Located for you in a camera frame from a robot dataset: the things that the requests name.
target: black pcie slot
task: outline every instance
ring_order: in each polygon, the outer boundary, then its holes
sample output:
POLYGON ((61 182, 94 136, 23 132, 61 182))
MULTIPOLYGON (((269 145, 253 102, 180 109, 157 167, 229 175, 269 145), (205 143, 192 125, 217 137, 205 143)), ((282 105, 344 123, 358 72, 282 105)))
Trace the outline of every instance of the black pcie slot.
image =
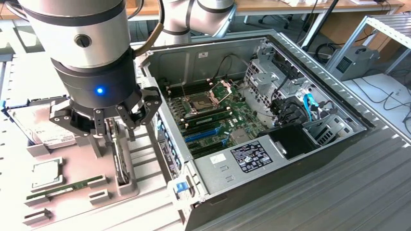
POLYGON ((220 112, 228 112, 228 111, 230 111, 230 108, 229 109, 226 109, 226 108, 218 108, 218 109, 216 109, 216 110, 212 110, 212 111, 209 111, 209 112, 202 112, 202 113, 200 113, 200 114, 196 114, 196 115, 193 115, 193 116, 190 116, 190 117, 188 117, 188 118, 184 118, 184 121, 185 122, 190 122, 192 120, 194 120, 194 119, 197 119, 197 118, 202 118, 202 117, 206 117, 206 116, 212 116, 212 115, 214 115, 214 114, 217 114, 217 113, 220 113, 220 112))
MULTIPOLYGON (((225 115, 224 117, 220 117, 220 118, 217 118, 217 119, 213 119, 213 120, 210 120, 210 121, 208 121, 206 123, 214 123, 214 122, 217 122, 217 121, 221 121, 221 120, 224 120, 224 119, 229 119, 230 118, 230 115, 225 115)), ((189 126, 188 128, 196 128, 197 126, 200 126, 201 124, 198 124, 198 125, 192 125, 192 126, 189 126)))
POLYGON ((197 126, 196 128, 186 129, 185 131, 181 132, 181 135, 182 136, 188 136, 188 135, 190 135, 193 133, 209 130, 212 128, 214 128, 214 126, 212 126, 212 124, 205 124, 205 125, 197 126))
POLYGON ((218 141, 218 142, 216 142, 216 143, 213 143, 213 144, 210 144, 210 145, 206 145, 206 146, 202 147, 202 148, 198 148, 198 149, 196 149, 196 150, 192 150, 192 151, 190 151, 190 154, 192 154, 192 155, 197 155, 197 154, 201 154, 201 153, 204 153, 204 152, 212 151, 212 150, 214 150, 214 149, 217 149, 217 148, 221 148, 221 147, 222 147, 222 142, 218 141))
POLYGON ((200 93, 200 92, 204 92, 204 91, 209 91, 210 87, 212 86, 209 85, 208 82, 185 85, 184 86, 184 92, 182 92, 182 89, 181 89, 180 86, 172 87, 169 89, 170 90, 169 97, 173 99, 173 98, 184 96, 184 93, 185 93, 185 95, 192 95, 192 94, 196 94, 196 93, 200 93))

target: desk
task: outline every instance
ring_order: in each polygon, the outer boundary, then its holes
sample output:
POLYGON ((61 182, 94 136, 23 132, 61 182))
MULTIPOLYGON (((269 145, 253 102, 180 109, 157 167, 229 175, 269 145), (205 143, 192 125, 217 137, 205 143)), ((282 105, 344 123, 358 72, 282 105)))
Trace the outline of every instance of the desk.
MULTIPOLYGON (((248 21, 248 16, 250 15, 305 14, 310 13, 312 10, 312 6, 306 5, 305 3, 300 3, 297 4, 297 6, 290 7, 285 3, 274 0, 236 0, 236 4, 237 4, 236 16, 245 16, 244 22, 248 21)), ((386 12, 386 14, 394 13, 398 7, 404 5, 398 0, 389 0, 389 4, 390 4, 390 10, 386 12)), ((318 15, 316 17, 316 20, 313 21, 313 25, 308 32, 302 45, 306 44, 309 38, 312 37, 313 31, 318 25, 321 18, 324 17, 329 5, 330 5, 330 0, 328 0, 328 2, 324 4, 317 4, 317 6, 314 7, 313 13, 317 13, 318 15)), ((9 39, 9 43, 13 47, 14 52, 25 53, 23 46, 21 45, 19 42, 21 39, 18 38, 18 34, 14 32, 14 27, 27 26, 29 24, 22 20, 14 20, 18 19, 17 16, 14 16, 9 12, 6 7, 2 7, 2 4, 0 5, 0 9, 1 9, 0 17, 2 18, 2 20, 5 20, 0 21, 0 28, 2 31, 6 31, 6 38, 9 39)), ((381 9, 380 5, 356 5, 349 0, 340 0, 332 12, 333 13, 368 12, 368 11, 380 11, 380 9, 381 9)), ((132 14, 134 10, 136 8, 128 8, 126 14, 132 14)), ((141 12, 138 13, 137 16, 134 16, 130 19, 130 21, 154 20, 158 18, 157 14, 158 14, 157 1, 145 0, 141 12)), ((354 21, 350 21, 349 23, 352 24, 352 31, 353 31, 358 22, 356 23, 354 21)), ((349 37, 350 35, 350 31, 346 30, 346 28, 344 28, 341 33, 345 34, 346 37, 349 37)))

